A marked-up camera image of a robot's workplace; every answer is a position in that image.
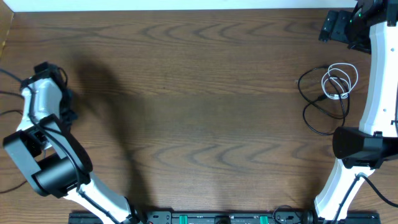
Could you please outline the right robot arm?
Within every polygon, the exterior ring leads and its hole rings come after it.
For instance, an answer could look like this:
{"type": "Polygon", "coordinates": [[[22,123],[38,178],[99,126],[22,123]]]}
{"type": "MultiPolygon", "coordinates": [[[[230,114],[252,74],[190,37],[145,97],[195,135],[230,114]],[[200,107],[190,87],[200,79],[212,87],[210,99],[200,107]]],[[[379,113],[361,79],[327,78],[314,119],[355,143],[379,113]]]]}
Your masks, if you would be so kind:
{"type": "Polygon", "coordinates": [[[320,41],[335,40],[371,54],[368,96],[357,128],[336,128],[332,172],[303,223],[370,223],[347,211],[363,182],[397,159],[397,1],[358,1],[353,11],[329,11],[320,41]]]}

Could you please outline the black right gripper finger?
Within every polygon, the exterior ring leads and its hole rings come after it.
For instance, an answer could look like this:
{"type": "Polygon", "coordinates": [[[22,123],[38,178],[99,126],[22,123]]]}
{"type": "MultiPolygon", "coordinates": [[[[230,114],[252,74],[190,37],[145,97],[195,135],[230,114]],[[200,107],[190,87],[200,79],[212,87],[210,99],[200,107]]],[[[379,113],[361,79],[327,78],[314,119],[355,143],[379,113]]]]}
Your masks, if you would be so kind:
{"type": "Polygon", "coordinates": [[[330,39],[345,44],[349,43],[349,40],[345,33],[345,28],[349,24],[351,13],[349,11],[340,11],[337,15],[335,24],[330,34],[330,39]]]}
{"type": "Polygon", "coordinates": [[[326,15],[324,23],[322,25],[319,40],[322,42],[328,42],[333,31],[333,28],[336,24],[336,20],[338,18],[338,11],[330,10],[326,15]]]}

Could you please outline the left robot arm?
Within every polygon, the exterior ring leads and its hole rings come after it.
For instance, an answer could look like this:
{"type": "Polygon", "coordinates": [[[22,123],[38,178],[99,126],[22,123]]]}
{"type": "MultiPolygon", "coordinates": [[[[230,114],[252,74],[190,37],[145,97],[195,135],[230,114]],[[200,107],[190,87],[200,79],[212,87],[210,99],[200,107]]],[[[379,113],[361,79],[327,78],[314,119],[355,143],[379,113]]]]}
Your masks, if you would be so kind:
{"type": "Polygon", "coordinates": [[[18,82],[22,118],[2,146],[33,190],[78,203],[102,223],[146,223],[147,217],[126,197],[95,175],[88,153],[71,134],[76,114],[64,69],[44,62],[18,82]]]}

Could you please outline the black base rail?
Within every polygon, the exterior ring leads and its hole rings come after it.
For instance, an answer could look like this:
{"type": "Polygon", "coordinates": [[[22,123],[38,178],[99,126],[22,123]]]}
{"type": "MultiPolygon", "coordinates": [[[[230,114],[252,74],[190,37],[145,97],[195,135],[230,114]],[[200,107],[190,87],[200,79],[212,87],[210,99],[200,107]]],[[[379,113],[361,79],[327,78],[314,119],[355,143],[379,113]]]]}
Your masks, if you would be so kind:
{"type": "Polygon", "coordinates": [[[381,224],[378,213],[354,212],[338,221],[317,218],[310,211],[293,211],[287,207],[266,213],[187,213],[171,211],[147,212],[148,224],[301,224],[301,223],[337,223],[337,224],[381,224]]]}

